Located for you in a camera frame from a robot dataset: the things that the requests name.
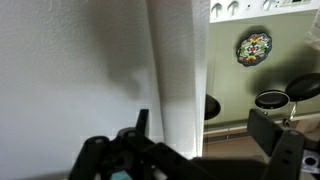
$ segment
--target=white wall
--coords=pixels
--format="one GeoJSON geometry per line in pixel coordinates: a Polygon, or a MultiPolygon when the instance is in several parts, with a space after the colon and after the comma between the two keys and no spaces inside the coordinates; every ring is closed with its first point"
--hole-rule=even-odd
{"type": "Polygon", "coordinates": [[[0,179],[69,170],[140,108],[162,140],[148,26],[140,0],[1,1],[0,179]]]}

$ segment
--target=decorative plate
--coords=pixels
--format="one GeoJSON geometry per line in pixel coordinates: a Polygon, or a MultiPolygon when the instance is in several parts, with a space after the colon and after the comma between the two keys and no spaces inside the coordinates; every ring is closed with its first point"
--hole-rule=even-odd
{"type": "Polygon", "coordinates": [[[238,62],[245,67],[255,66],[267,59],[271,49],[272,39],[266,33],[252,34],[237,50],[238,62]]]}

